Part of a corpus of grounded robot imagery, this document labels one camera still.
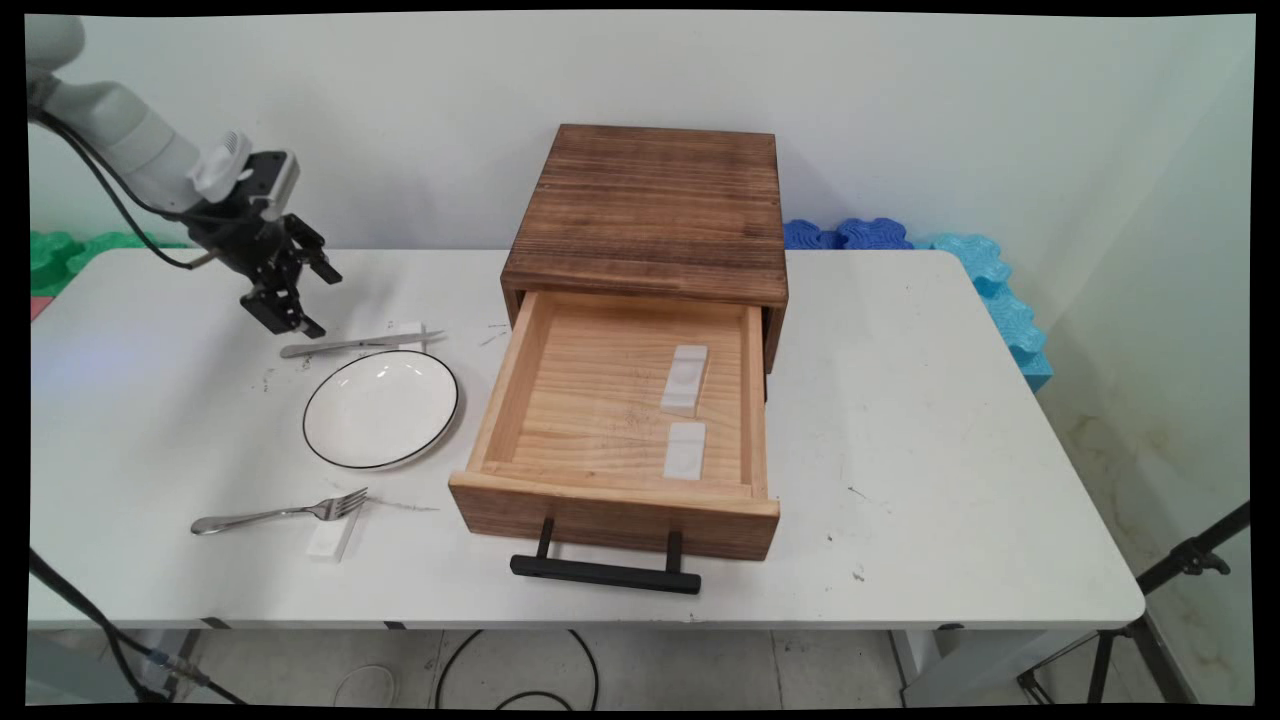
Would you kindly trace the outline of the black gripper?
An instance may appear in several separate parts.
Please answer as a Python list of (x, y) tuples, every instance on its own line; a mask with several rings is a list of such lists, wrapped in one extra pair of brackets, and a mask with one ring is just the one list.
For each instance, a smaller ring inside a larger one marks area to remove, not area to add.
[(218, 252), (218, 259), (255, 286), (239, 305), (273, 334), (300, 332), (317, 340), (326, 331), (302, 309), (294, 286), (298, 261), (326, 284), (343, 275), (329, 263), (325, 240), (296, 214), (287, 220), (262, 218), (262, 202), (200, 202), (188, 211), (188, 236), (200, 247)]

